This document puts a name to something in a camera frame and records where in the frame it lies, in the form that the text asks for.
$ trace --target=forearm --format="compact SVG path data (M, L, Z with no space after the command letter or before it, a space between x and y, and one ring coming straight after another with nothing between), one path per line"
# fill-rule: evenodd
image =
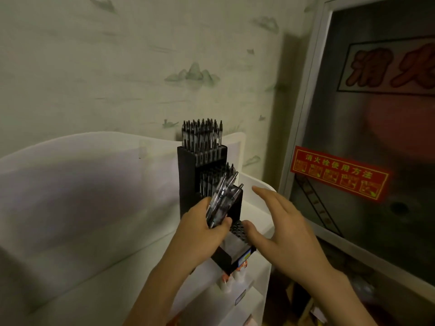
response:
M163 257L148 276L123 326L166 325L174 298L187 276Z
M334 326L376 326L345 274L331 268L306 289Z

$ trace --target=yellow border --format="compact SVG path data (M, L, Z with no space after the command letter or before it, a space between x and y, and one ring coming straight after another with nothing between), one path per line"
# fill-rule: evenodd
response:
M381 192L382 192L382 190L383 190L383 188L384 188L384 185L385 185L385 183L387 182L388 176L390 175L390 174L387 174L387 173L384 173L384 172L380 172L380 171L378 171L378 170L374 170L374 169L372 169L372 168L367 168L367 167L364 167L364 166L361 166L361 165L355 165L355 164L352 164L352 163L345 163L345 164L349 164L349 165L352 165L352 166L355 166L355 167L362 167L362 168L365 168L365 169L368 169L368 170L372 170L372 171L374 171L374 172L377 172L378 174L384 174L384 175L386 175L386 176L385 176L385 180L384 180L384 182L383 182L382 185L381 185L381 189L379 190L379 194L377 195L376 198L373 198L373 197L367 196L367 195L365 195L365 194L362 194L362 193L359 192L359 191L349 190L349 189L348 189L347 187L345 187L345 186L341 186L341 185L338 185L338 184L335 184L335 183L332 183L332 182L328 182L328 181L325 181L325 180L319 179L318 177L314 177L314 176L312 176L312 175L309 175L308 173L306 174L306 173L300 172L299 170L296 170L296 169L295 169L295 164L296 164L296 160L298 160L298 158L297 158L297 153L298 153L299 151L302 151L302 152L304 152L304 153L309 153L309 154L313 154L313 155L316 155L316 156L320 156L320 157L322 157L322 158L325 158L324 156L322 156L322 155L320 155L320 154L317 154L317 153L312 153L312 152L308 152L308 151L303 151L303 150L299 150L299 149L297 149L297 150L296 150L296 155L295 155L295 163L293 164L293 167L291 167L292 170L294 170L295 172L297 172L297 173L299 173L299 174L304 174L304 175L306 175L306 176L308 176L308 177L312 177L312 178L314 178L315 180L318 180L318 181L321 181L321 182L324 182L324 183L327 183L327 184L330 184L330 185L337 186L337 187L342 188L342 189L344 189L344 190L346 190L346 191L349 191L349 192L352 192L352 193L356 193L356 194L358 194L358 195L360 195L360 196L362 196L362 197L367 197L367 198L372 199L372 200L376 200L376 201L379 200L379 197L380 197ZM337 160L337 159L334 159L334 158L329 158L329 159L331 159L331 160L335 160L335 161L338 161L338 162L340 162L340 163L344 163L343 161L341 161L341 160Z

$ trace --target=black hole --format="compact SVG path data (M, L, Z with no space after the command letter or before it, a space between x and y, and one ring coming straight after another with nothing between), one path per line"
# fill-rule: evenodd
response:
M393 202L390 205L390 210L396 215L406 215L409 213L409 208L403 202Z

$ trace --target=person's right hand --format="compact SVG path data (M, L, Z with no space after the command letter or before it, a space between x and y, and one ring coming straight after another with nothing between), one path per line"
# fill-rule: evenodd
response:
M313 230L296 207L280 194L252 187L272 215L275 234L266 239L249 221L243 221L247 237L282 273L306 287L313 279L336 271L330 265Z

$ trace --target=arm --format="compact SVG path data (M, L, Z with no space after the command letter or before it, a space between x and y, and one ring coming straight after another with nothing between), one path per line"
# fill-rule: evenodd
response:
M334 269L302 214L276 192L252 188L269 208L275 225L272 239L244 221L248 239L282 273L301 284L336 326L376 326L347 277Z
M226 217L209 229L205 213L210 198L202 199L183 215L166 252L148 276L123 326L166 325L175 295L198 265L208 259L231 227Z

